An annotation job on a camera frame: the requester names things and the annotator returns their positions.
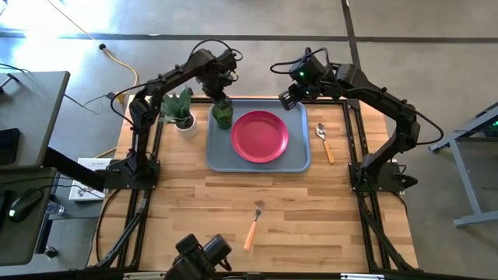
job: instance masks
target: green cup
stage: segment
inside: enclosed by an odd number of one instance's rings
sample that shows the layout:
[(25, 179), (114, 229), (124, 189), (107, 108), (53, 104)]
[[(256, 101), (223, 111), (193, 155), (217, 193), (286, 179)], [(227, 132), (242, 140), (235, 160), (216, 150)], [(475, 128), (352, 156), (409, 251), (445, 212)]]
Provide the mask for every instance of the green cup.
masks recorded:
[(212, 108), (212, 116), (221, 129), (230, 129), (232, 127), (233, 107), (229, 99), (221, 100), (215, 103)]

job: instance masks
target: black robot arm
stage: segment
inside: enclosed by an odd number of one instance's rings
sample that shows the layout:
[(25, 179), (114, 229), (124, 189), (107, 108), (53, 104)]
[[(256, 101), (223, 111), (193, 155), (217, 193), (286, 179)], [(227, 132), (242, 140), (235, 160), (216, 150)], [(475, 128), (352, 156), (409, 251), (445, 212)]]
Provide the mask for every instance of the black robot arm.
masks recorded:
[[(286, 110), (293, 108), (297, 102), (303, 99), (313, 100), (319, 96), (330, 96), (334, 99), (339, 97), (362, 100), (364, 103), (379, 110), (396, 121), (396, 129), (389, 140), (374, 154), (364, 156), (361, 166), (358, 166), (358, 178), (365, 180), (371, 187), (375, 188), (379, 183), (381, 170), (390, 159), (399, 152), (406, 152), (415, 148), (419, 138), (420, 124), (416, 119), (416, 110), (406, 100), (400, 100), (387, 92), (385, 88), (379, 88), (371, 83), (365, 74), (356, 66), (351, 64), (332, 64), (327, 61), (322, 65), (314, 56), (322, 48), (315, 52), (306, 49), (305, 55), (295, 61), (277, 65), (291, 64), (288, 72), (277, 72), (289, 74), (296, 83), (288, 90), (279, 95), (279, 99)], [(406, 177), (402, 189), (410, 187), (416, 180)]]
[(159, 74), (135, 94), (129, 105), (133, 120), (132, 147), (126, 159), (109, 165), (104, 188), (127, 186), (129, 189), (151, 189), (156, 185), (159, 162), (147, 158), (146, 149), (150, 128), (160, 113), (164, 95), (196, 78), (207, 96), (216, 102), (226, 100), (225, 104), (230, 104), (223, 89), (234, 82), (231, 74), (237, 67), (236, 55), (232, 49), (227, 49), (218, 57), (206, 49), (199, 49), (188, 57), (185, 64), (175, 65), (168, 73)]

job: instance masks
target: pink plate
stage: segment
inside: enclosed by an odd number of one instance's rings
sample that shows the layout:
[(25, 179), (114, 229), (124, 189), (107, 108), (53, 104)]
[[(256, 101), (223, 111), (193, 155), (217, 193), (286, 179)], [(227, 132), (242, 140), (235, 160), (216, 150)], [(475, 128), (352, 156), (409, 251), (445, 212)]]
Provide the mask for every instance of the pink plate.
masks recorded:
[(286, 124), (266, 111), (252, 111), (240, 117), (232, 128), (235, 152), (253, 163), (267, 163), (282, 155), (289, 142)]

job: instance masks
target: spoon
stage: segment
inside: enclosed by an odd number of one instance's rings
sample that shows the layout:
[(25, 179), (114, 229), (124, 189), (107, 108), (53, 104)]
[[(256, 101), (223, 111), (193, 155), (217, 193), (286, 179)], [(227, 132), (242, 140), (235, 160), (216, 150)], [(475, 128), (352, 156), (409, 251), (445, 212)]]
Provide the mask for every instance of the spoon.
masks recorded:
[(325, 151), (327, 153), (328, 161), (330, 164), (335, 163), (334, 156), (332, 155), (332, 151), (330, 150), (330, 146), (328, 145), (327, 141), (325, 141), (325, 127), (322, 123), (317, 124), (317, 135), (324, 141), (324, 147)]

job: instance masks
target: white sheet of paper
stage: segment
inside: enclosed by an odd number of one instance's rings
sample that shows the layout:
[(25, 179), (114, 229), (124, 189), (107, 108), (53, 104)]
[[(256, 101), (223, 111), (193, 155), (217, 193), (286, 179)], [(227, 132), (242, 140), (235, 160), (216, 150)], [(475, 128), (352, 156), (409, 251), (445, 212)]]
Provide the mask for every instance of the white sheet of paper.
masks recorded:
[[(90, 169), (90, 170), (102, 170), (106, 169), (106, 167), (109, 165), (111, 159), (94, 159), (94, 158), (79, 158), (78, 163), (83, 165), (84, 167)], [(82, 189), (79, 187), (71, 187), (71, 192), (69, 193), (69, 200), (70, 201), (95, 201), (95, 200), (103, 200), (104, 194), (95, 191), (91, 187), (87, 187), (84, 184), (81, 184), (77, 180), (74, 180), (72, 184), (76, 186), (80, 186)]]

